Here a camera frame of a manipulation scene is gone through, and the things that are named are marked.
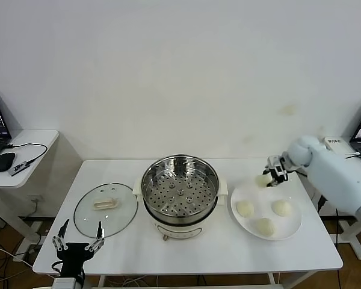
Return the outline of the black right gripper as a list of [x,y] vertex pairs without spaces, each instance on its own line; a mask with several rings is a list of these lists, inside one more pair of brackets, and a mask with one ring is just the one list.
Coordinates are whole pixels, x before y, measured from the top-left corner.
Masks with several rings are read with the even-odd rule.
[[275,165],[271,170],[266,167],[262,172],[263,175],[267,175],[271,172],[272,180],[267,184],[267,187],[275,187],[279,183],[288,181],[288,173],[282,164]]

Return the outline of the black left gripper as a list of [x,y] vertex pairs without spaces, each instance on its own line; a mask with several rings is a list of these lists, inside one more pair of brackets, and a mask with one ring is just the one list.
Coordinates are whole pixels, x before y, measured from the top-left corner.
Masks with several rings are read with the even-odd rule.
[[92,243],[75,243],[64,241],[64,236],[69,224],[67,219],[59,229],[58,234],[53,236],[52,244],[57,250],[57,258],[63,262],[60,276],[79,276],[83,273],[83,265],[92,258],[92,252],[97,252],[104,244],[104,228],[99,221],[96,239]]

